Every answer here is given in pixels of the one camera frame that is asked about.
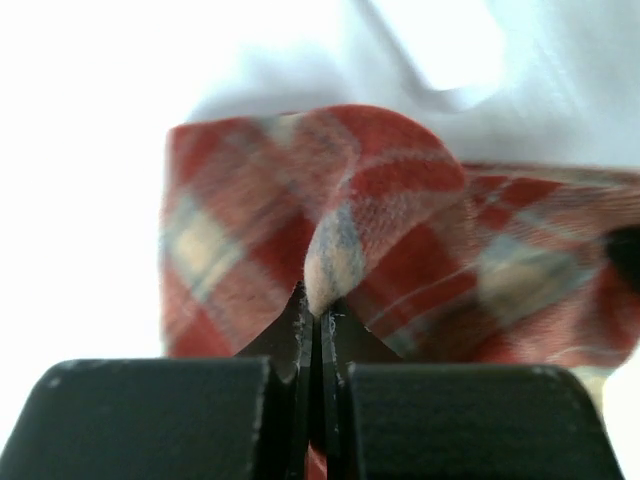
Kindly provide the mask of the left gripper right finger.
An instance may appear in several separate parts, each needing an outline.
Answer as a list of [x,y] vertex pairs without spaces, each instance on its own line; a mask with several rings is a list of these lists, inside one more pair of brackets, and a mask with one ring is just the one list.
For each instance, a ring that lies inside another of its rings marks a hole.
[[331,479],[618,479],[586,389],[549,365],[399,358],[349,311],[319,322]]

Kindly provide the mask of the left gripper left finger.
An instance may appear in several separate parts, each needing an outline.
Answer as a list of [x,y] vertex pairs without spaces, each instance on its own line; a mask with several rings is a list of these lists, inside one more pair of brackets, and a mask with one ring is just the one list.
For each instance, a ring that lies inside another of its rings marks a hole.
[[49,368],[1,455],[5,479],[302,479],[312,321],[296,287],[230,358]]

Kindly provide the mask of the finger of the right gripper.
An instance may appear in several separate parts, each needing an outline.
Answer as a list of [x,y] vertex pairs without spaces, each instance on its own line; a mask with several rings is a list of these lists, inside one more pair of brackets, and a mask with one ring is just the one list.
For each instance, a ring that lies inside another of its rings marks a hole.
[[618,274],[636,293],[640,290],[640,228],[623,227],[605,237],[605,251]]

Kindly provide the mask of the red plaid cloth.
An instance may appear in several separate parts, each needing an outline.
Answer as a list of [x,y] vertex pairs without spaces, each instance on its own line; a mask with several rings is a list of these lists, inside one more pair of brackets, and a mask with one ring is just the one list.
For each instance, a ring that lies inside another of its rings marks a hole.
[[635,172],[460,162],[395,112],[339,105],[186,123],[167,138],[170,355],[232,356],[297,283],[402,355],[616,365],[639,302],[605,254]]

